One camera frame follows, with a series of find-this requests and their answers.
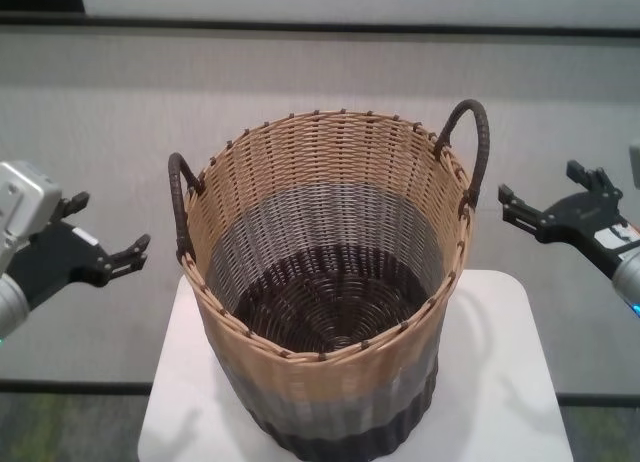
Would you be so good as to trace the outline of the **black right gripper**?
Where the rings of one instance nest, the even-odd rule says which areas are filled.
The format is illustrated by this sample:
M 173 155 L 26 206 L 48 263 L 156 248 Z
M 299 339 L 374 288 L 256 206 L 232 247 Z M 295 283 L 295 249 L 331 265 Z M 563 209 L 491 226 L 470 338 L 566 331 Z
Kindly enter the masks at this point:
M 574 247 L 612 278 L 618 266 L 639 250 L 639 230 L 620 214 L 621 191 L 602 167 L 587 170 L 576 160 L 570 160 L 566 176 L 589 193 L 565 197 L 544 212 L 518 198 L 506 184 L 500 184 L 502 220 L 536 235 L 540 243 Z

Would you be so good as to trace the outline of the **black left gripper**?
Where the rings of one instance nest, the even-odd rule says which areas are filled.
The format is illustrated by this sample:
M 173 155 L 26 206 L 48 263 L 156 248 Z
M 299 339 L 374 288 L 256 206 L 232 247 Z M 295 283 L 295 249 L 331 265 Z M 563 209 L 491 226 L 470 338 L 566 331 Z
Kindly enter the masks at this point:
M 59 201 L 59 218 L 84 210 L 86 191 Z M 73 283 L 104 287 L 110 281 L 143 269 L 151 241 L 143 234 L 126 249 L 107 254 L 97 239 L 79 227 L 56 223 L 33 236 L 9 264 L 9 277 L 22 290 L 28 307 L 37 308 Z

